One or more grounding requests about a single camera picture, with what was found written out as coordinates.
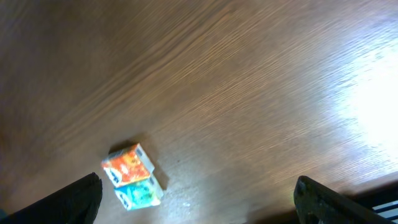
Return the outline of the orange tissue pack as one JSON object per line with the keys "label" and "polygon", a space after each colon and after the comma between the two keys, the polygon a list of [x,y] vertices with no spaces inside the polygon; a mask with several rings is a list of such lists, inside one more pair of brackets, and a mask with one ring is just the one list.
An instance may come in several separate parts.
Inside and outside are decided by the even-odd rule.
{"label": "orange tissue pack", "polygon": [[146,180],[155,169],[139,143],[111,153],[101,166],[116,188]]}

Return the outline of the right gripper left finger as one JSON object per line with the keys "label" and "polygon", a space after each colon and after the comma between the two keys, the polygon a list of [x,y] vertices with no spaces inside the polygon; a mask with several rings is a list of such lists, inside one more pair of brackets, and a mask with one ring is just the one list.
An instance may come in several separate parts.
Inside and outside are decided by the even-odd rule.
{"label": "right gripper left finger", "polygon": [[93,224],[103,196],[94,172],[1,219],[1,224]]}

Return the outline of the teal tissue pack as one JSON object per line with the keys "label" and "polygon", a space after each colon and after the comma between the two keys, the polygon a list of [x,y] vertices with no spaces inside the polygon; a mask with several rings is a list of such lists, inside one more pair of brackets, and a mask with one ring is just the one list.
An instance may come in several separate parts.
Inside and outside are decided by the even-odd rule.
{"label": "teal tissue pack", "polygon": [[161,204],[164,193],[157,179],[148,179],[114,189],[114,193],[126,210],[154,207]]}

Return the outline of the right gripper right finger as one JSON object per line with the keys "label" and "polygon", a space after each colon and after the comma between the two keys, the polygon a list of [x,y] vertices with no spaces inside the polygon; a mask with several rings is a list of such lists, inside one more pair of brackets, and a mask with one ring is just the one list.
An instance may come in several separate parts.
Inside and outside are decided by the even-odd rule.
{"label": "right gripper right finger", "polygon": [[321,183],[301,175],[294,190],[294,204],[300,223],[393,223],[373,207],[395,201],[395,183],[383,185],[348,198]]}

